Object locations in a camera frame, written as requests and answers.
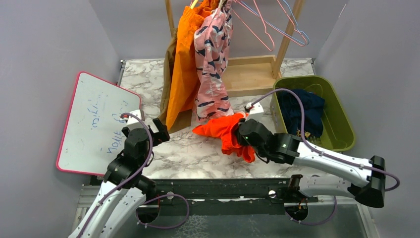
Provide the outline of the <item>light blue wire hanger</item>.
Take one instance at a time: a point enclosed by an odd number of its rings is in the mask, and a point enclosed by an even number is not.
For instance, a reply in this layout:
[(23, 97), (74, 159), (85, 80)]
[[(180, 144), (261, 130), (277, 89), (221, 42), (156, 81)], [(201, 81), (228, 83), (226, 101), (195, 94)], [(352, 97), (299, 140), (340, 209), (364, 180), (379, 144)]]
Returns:
[[(278, 4), (277, 0), (258, 0), (258, 4), (261, 8), (261, 12), (263, 17), (268, 25), (269, 33), (276, 32), (280, 33), (280, 31), (285, 31), (286, 26), (288, 23), (288, 18), (281, 9), (280, 5)], [(293, 37), (297, 38), (298, 40), (303, 40), (298, 33), (294, 32)]]

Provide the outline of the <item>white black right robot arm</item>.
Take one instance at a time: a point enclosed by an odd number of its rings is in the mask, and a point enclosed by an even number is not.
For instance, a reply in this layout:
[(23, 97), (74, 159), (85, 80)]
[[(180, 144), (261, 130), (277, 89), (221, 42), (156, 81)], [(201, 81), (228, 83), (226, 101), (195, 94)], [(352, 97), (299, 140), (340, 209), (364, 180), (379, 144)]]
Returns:
[(346, 156), (288, 133), (272, 133), (261, 122), (240, 119), (233, 129), (240, 145), (251, 146), (263, 162), (305, 166), (326, 177), (292, 176), (286, 196), (293, 202), (316, 195), (344, 196), (373, 208), (384, 207), (385, 160)]

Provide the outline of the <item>colourful comic print shorts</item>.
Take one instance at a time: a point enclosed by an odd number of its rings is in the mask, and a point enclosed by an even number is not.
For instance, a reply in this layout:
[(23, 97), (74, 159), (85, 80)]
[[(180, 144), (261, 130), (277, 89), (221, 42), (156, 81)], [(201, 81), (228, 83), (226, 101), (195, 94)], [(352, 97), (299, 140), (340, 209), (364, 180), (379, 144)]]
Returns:
[(301, 130), (299, 130), (299, 129), (297, 130), (296, 135), (297, 135), (297, 136), (299, 136), (299, 137), (304, 136), (304, 138), (310, 138), (310, 137), (312, 137), (312, 136), (313, 136), (313, 134), (312, 134), (312, 133), (310, 133), (310, 132), (308, 132), (308, 131), (301, 131)]

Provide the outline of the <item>pink wire hanger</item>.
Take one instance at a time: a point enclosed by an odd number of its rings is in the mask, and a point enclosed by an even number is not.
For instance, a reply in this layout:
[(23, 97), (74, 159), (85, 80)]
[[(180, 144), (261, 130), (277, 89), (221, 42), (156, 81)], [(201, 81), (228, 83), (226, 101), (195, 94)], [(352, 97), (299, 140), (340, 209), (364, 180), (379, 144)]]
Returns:
[[(310, 43), (310, 40), (307, 34), (299, 29), (298, 25), (298, 19), (305, 4), (305, 0), (296, 0), (292, 8), (286, 0), (278, 0), (277, 2), (289, 20), (286, 26), (286, 30), (280, 31), (280, 33), (283, 35), (281, 48), (288, 47), (291, 41), (300, 47), (307, 46)], [(293, 37), (294, 32), (298, 33), (298, 35), (303, 40), (301, 41)]]
[(269, 52), (275, 49), (275, 42), (269, 33), (267, 22), (263, 17), (261, 8), (257, 0), (234, 0), (233, 13), (255, 37), (258, 43), (261, 43)]

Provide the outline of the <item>navy blue shorts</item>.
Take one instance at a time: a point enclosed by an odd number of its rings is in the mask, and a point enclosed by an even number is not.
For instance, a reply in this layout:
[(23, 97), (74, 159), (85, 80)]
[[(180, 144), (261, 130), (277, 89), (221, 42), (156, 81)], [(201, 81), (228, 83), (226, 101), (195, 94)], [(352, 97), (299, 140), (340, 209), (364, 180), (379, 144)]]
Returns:
[[(302, 89), (292, 91), (299, 97), (300, 102), (291, 93), (276, 94), (287, 132), (296, 135), (297, 130), (303, 128), (304, 131), (312, 133), (312, 137), (321, 137), (324, 129), (322, 115), (325, 99)], [(303, 127), (302, 115), (305, 116)]]

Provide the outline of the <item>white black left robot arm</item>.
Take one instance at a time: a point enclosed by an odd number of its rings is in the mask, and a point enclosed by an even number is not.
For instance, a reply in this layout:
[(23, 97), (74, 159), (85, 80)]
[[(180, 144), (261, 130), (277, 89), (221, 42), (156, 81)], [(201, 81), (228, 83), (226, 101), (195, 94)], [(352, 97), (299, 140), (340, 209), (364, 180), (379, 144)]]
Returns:
[(153, 119), (153, 132), (141, 119), (123, 113), (127, 126), (123, 150), (107, 167), (104, 180), (91, 207), (71, 238), (110, 238), (142, 203), (151, 203), (157, 194), (156, 184), (142, 175), (153, 156), (153, 147), (170, 139), (166, 125)]

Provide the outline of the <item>red orange shorts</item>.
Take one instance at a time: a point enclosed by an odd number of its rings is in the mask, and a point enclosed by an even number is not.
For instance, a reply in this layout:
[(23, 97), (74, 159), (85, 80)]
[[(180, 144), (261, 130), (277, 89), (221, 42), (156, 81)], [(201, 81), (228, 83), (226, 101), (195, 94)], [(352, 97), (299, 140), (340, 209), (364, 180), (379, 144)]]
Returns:
[(240, 112), (231, 116), (210, 119), (206, 124), (195, 127), (192, 132), (200, 136), (219, 138), (223, 154), (235, 154), (245, 162), (252, 163), (255, 161), (254, 149), (249, 145), (241, 145), (234, 135), (239, 120), (247, 117), (248, 113)]

